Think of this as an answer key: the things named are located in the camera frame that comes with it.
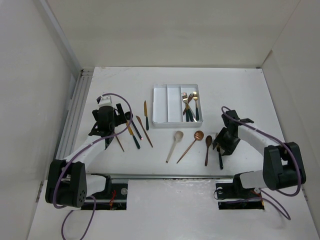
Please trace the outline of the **dark wooden spoon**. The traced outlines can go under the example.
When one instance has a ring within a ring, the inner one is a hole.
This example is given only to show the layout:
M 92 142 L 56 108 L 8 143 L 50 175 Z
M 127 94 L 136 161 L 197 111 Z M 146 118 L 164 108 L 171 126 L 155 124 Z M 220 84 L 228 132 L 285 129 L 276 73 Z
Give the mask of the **dark wooden spoon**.
M 206 167 L 208 165 L 208 160 L 209 160 L 209 148 L 212 145 L 213 138 L 211 135 L 208 135 L 205 139 L 205 144 L 206 144 L 206 156 L 205 156 L 205 162 L 204 166 Z

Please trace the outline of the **rose gold fork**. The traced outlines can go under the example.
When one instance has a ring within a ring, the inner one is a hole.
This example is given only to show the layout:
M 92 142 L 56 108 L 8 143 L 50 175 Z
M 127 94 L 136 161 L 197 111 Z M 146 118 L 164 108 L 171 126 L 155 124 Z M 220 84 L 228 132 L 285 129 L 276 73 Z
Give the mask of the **rose gold fork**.
M 125 150 L 124 150 L 124 148 L 123 148 L 123 146 L 122 146 L 122 144 L 121 144 L 121 142 L 120 142 L 120 140 L 119 140 L 118 136 L 115 136 L 115 139 L 116 139 L 116 141 L 118 142 L 118 144 L 119 144 L 119 146 L 120 146 L 121 150 L 122 150 L 123 152 L 125 152 Z

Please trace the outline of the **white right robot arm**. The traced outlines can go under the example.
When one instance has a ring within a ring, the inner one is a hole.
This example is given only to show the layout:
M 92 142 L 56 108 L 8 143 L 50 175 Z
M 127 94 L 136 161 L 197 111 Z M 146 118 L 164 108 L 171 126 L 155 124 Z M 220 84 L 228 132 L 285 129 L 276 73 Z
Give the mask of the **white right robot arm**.
M 295 197 L 306 182 L 306 172 L 300 147 L 295 142 L 283 142 L 262 130 L 249 118 L 239 118 L 235 110 L 222 106 L 224 127 L 213 141 L 220 155 L 230 156 L 240 141 L 252 146 L 262 156 L 262 169 L 235 174 L 231 182 L 218 182 L 219 199 L 249 199 L 263 189 Z

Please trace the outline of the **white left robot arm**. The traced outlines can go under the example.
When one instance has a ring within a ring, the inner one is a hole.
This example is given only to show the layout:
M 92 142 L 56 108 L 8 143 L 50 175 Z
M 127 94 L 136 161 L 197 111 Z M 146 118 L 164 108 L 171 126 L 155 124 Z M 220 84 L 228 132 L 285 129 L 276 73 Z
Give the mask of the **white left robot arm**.
M 113 107 L 107 103 L 92 111 L 95 119 L 86 141 L 64 159 L 55 159 L 49 166 L 45 191 L 45 201 L 57 209 L 65 207 L 81 208 L 86 199 L 95 200 L 111 195 L 109 177 L 87 173 L 86 168 L 116 136 L 115 127 L 126 124 L 127 119 L 120 103 Z

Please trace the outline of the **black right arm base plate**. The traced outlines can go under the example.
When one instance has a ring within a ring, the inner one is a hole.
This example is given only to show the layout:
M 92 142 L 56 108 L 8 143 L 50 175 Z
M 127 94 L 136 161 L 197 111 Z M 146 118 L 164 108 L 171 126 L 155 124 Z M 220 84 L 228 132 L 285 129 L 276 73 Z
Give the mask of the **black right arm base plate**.
M 262 195 L 253 188 L 237 188 L 232 182 L 215 182 L 219 210 L 264 210 Z

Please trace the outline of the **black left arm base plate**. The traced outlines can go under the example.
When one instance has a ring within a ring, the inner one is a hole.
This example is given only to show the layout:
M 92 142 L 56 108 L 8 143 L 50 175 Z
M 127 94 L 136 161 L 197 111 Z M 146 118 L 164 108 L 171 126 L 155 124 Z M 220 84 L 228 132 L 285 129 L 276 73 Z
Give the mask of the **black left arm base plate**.
M 92 194 L 96 210 L 117 211 L 127 209 L 128 180 L 108 176 L 104 190 Z

